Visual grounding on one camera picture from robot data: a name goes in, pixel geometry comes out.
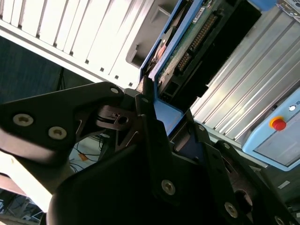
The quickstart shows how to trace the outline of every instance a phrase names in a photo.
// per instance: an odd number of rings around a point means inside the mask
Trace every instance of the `blue control box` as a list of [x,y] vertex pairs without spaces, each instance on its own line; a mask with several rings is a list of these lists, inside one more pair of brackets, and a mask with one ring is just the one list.
[[300,88],[255,128],[242,150],[283,171],[300,164]]

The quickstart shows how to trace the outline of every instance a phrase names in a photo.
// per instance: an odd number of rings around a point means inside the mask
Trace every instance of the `cable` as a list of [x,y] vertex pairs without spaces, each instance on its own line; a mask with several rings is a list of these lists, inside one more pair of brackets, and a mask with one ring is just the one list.
[[78,164],[75,164],[75,163],[70,163],[70,164],[76,165],[76,166],[78,166],[78,167],[80,167],[84,170],[84,168],[81,165],[78,165]]
[[83,154],[85,156],[99,156],[100,155],[100,154],[96,154],[95,155],[95,154],[86,154],[86,153],[83,153],[83,152],[81,152],[81,151],[78,150],[78,145],[79,145],[79,142],[77,143],[77,147],[76,148],[74,147],[74,149],[76,149],[80,154]]
[[78,170],[73,165],[70,165],[70,166],[73,168],[73,170],[74,170],[75,173],[78,172]]

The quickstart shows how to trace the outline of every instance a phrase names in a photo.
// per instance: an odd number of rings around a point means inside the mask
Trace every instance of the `white ventilated panel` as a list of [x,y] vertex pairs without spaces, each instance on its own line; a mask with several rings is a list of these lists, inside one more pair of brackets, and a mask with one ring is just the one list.
[[60,50],[64,50],[78,4],[79,0],[67,1],[66,10],[61,19],[61,25],[56,39],[56,47]]
[[23,5],[23,0],[14,1],[14,9],[13,9],[13,14],[10,23],[15,27],[19,26],[22,5]]
[[83,19],[83,15],[84,15],[85,9],[87,7],[87,4],[88,4],[88,0],[80,0],[79,1],[78,7],[77,7],[77,10],[76,10],[73,22],[72,22],[72,26],[70,28],[70,32],[68,34],[67,41],[66,41],[66,44],[64,47],[64,52],[67,54],[69,54],[72,50],[73,43],[75,41],[78,29],[80,27],[80,23]]
[[48,0],[45,4],[39,39],[53,45],[65,9],[66,0]]
[[86,61],[109,3],[109,0],[89,2],[72,49],[75,58]]
[[107,10],[93,46],[88,55],[90,64],[96,69],[106,71],[104,59],[110,57],[110,46],[114,43],[118,30],[128,11],[131,0],[114,1]]
[[24,14],[21,22],[22,30],[36,36],[43,12],[44,0],[26,0]]
[[91,81],[135,88],[126,56],[153,2],[0,0],[0,35]]
[[119,53],[116,62],[110,72],[110,75],[115,77],[116,75],[119,77],[118,83],[124,84],[126,88],[136,88],[139,83],[139,69],[135,66],[126,62],[126,55],[132,45],[134,38],[136,37],[147,12],[150,10],[153,4],[153,0],[146,0],[144,5],[139,13],[139,16],[136,19],[125,43],[124,46]]
[[103,59],[103,64],[105,65],[105,68],[109,73],[111,72],[112,67],[114,66],[116,59],[124,45],[124,42],[126,41],[126,38],[132,28],[132,25],[134,24],[134,21],[136,19],[136,15],[138,14],[139,10],[141,9],[141,6],[143,5],[143,0],[136,0],[133,1],[133,4],[131,5],[126,20],[121,25],[118,34],[115,36],[109,51],[109,57],[105,57]]
[[6,0],[3,4],[3,17],[2,20],[10,23],[11,16],[13,14],[13,8],[14,8],[14,0]]
[[263,14],[191,110],[197,121],[242,142],[300,80],[300,24],[278,8]]

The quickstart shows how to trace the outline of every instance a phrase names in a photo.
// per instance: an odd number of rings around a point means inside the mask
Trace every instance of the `bolt head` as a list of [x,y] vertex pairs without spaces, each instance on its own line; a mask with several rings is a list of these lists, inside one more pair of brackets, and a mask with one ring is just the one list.
[[33,124],[34,119],[27,114],[17,114],[13,117],[13,122],[21,127],[28,127]]
[[233,218],[237,218],[238,217],[238,211],[236,210],[236,208],[234,207],[234,205],[232,205],[230,202],[225,202],[225,209],[228,212],[228,214],[233,217]]
[[199,127],[199,129],[202,130],[202,131],[205,130],[205,128],[204,128],[202,125],[200,125],[200,124],[198,125],[198,127]]
[[227,149],[230,149],[230,146],[229,146],[229,144],[227,144],[227,143],[224,143],[224,146],[225,146],[225,148],[227,148]]
[[118,93],[119,93],[119,90],[116,89],[116,88],[111,88],[111,91],[112,91],[113,93],[115,93],[115,94],[118,94]]
[[146,98],[142,98],[142,100],[145,102],[145,103],[149,103],[149,100],[148,99],[146,99]]
[[163,180],[161,182],[161,187],[168,195],[174,195],[175,194],[175,186],[173,183],[169,180]]
[[55,140],[63,140],[67,136],[67,131],[62,127],[52,127],[48,131],[49,137]]

